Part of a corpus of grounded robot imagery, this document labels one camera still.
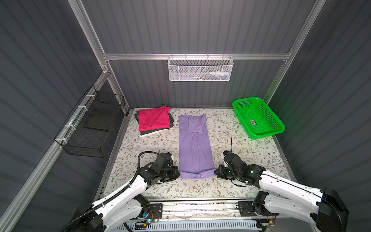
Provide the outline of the purple t shirt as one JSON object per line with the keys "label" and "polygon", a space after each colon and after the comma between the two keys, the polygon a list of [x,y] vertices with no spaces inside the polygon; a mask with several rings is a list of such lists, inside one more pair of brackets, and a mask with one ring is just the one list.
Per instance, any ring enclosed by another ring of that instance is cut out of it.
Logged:
{"label": "purple t shirt", "polygon": [[183,179],[214,176],[215,165],[205,114],[179,117],[179,172]]}

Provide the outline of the folded white t shirt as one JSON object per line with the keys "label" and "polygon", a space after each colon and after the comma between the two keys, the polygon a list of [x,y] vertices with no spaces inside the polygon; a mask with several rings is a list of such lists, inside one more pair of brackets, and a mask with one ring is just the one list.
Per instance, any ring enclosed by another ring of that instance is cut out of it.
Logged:
{"label": "folded white t shirt", "polygon": [[147,135],[154,134],[154,133],[157,133],[157,132],[163,132],[163,131],[166,131],[166,130],[169,130],[169,129],[171,129],[171,127],[170,128],[165,128],[165,129],[141,131],[140,136],[147,136]]}

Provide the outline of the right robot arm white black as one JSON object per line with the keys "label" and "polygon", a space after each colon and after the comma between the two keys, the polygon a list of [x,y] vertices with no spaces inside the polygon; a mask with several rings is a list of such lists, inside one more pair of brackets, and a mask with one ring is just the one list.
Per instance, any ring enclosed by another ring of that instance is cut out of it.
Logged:
{"label": "right robot arm white black", "polygon": [[223,152],[223,161],[214,172],[217,178],[259,189],[253,201],[238,203],[241,216],[285,215],[315,225],[321,232],[346,231],[349,210],[335,190],[296,183],[257,164],[246,164],[230,151]]}

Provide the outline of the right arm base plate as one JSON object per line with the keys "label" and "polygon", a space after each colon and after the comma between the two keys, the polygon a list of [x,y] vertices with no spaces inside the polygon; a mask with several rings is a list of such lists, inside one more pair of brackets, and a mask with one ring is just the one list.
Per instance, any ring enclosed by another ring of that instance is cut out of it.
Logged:
{"label": "right arm base plate", "polygon": [[269,212],[264,205],[255,203],[254,201],[239,201],[236,205],[236,209],[239,211],[242,217],[252,216],[273,216],[276,217],[278,213]]}

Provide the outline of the white spray bottle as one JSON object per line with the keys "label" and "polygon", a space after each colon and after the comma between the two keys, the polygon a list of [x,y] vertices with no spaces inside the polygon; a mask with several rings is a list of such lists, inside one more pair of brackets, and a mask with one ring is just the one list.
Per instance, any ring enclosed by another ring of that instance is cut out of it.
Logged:
{"label": "white spray bottle", "polygon": [[209,75],[215,76],[216,78],[227,79],[230,76],[229,72],[209,72]]}

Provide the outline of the white vented panel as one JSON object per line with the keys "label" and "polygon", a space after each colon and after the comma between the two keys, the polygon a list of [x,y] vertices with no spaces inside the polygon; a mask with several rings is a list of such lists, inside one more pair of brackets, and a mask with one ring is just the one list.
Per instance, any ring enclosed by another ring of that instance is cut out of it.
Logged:
{"label": "white vented panel", "polygon": [[128,222],[133,232],[261,232],[254,220],[226,219],[226,220],[179,220],[159,221],[146,227],[139,222]]}

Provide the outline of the floral table cloth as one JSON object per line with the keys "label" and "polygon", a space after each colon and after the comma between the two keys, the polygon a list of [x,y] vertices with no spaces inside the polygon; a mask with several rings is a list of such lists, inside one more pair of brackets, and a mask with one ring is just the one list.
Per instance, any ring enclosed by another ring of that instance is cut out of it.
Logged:
{"label": "floral table cloth", "polygon": [[[169,152],[175,165],[179,163],[179,126],[177,123],[166,131],[140,136],[134,109],[130,116],[119,150],[102,194],[108,195],[127,183],[134,175],[138,156],[145,151]],[[294,179],[292,170],[274,137],[252,140],[238,121],[234,111],[228,108],[174,108],[170,111],[174,121],[181,115],[206,115],[208,134],[215,166],[222,164],[222,153],[232,150],[248,164],[258,164],[287,179]],[[253,198],[258,189],[233,185],[217,177],[206,179],[182,179],[156,184],[145,192],[149,199],[183,198]]]}

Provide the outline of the green plastic basket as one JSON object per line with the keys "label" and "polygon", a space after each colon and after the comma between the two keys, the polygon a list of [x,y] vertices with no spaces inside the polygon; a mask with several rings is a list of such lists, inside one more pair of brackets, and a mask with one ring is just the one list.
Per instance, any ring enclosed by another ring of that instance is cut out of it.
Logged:
{"label": "green plastic basket", "polygon": [[286,127],[274,111],[259,97],[238,99],[232,103],[242,127],[252,140],[270,137]]}

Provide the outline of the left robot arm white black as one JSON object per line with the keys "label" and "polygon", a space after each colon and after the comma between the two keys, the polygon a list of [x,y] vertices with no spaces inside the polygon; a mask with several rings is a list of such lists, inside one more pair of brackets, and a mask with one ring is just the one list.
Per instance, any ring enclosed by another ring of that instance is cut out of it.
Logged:
{"label": "left robot arm white black", "polygon": [[180,176],[171,153],[145,151],[139,154],[133,178],[91,204],[79,206],[62,232],[109,232],[133,218],[146,218],[150,202],[143,193],[157,183]]}

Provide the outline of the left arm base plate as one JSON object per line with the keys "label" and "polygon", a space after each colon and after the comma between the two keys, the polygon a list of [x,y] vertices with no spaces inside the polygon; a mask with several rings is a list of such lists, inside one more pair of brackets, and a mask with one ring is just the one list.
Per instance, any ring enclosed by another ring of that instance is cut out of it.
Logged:
{"label": "left arm base plate", "polygon": [[150,204],[143,212],[135,219],[157,221],[162,219],[163,204]]}

